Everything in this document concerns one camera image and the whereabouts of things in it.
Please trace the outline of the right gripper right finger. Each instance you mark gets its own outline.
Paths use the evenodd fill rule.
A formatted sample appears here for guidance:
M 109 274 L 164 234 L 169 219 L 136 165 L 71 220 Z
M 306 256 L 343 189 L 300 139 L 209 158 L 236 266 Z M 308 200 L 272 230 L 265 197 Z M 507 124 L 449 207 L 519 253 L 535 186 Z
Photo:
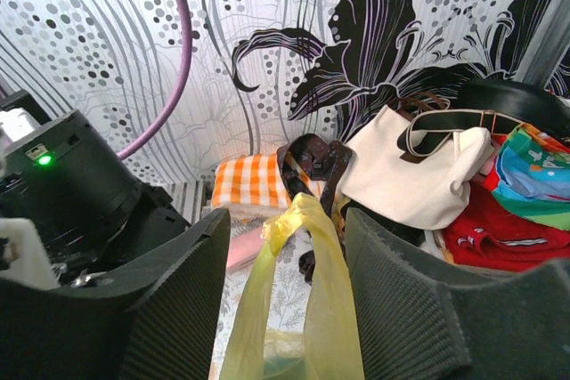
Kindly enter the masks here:
M 566 379 L 569 263 L 465 271 L 350 209 L 346 255 L 369 379 Z

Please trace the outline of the yellow trash bag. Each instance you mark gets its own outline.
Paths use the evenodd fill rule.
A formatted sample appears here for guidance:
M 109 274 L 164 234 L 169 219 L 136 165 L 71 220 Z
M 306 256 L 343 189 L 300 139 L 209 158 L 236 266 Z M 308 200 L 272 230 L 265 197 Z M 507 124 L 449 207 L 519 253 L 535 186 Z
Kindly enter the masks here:
M 305 379 L 362 379 L 353 289 L 332 220 L 297 195 L 263 226 L 219 369 L 222 379 L 263 379 L 265 360 L 303 355 Z

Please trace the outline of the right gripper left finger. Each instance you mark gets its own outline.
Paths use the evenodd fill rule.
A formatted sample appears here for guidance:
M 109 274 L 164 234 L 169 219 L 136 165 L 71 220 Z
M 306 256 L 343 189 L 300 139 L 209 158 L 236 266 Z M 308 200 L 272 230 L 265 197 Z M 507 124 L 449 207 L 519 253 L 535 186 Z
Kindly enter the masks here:
M 97 287 L 3 280 L 2 378 L 207 378 L 230 229 L 217 209 Z

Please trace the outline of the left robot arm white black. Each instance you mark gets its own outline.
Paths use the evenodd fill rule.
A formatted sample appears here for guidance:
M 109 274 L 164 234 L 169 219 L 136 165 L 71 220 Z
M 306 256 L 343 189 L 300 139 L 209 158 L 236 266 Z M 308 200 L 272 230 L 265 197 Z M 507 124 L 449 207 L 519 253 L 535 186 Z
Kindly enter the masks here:
M 2 279 L 83 287 L 189 226 L 81 112 L 51 119 L 24 90 L 1 100 Z

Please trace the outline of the teal trash bin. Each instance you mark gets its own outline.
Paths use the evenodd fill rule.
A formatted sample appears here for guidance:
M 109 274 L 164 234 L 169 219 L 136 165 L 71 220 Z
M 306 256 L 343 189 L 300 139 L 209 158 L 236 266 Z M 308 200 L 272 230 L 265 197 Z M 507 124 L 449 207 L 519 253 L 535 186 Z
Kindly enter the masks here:
M 303 355 L 274 355 L 265 360 L 263 379 L 305 380 L 305 358 Z

